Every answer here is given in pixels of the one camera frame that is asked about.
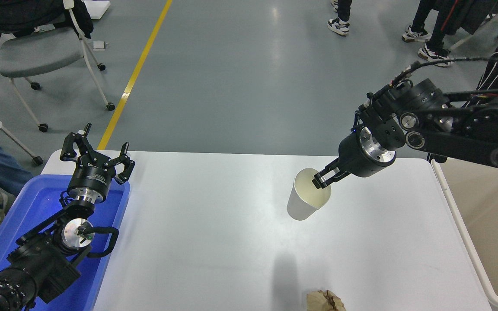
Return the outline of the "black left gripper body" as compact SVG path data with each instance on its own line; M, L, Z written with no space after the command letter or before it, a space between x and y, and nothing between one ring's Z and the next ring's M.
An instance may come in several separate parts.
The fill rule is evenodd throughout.
M89 154L80 155L76 161L75 171L67 187L69 195L77 195L80 189L93 190L101 196L107 196L115 169L105 166L111 160L104 154L96 154L95 160Z

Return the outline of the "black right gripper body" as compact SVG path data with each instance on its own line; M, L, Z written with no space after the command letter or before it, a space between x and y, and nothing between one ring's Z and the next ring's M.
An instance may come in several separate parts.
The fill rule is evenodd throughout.
M340 171L361 178L369 177L383 169L379 161L373 160L363 149L362 136L368 138L368 130L356 130L346 136L338 146Z

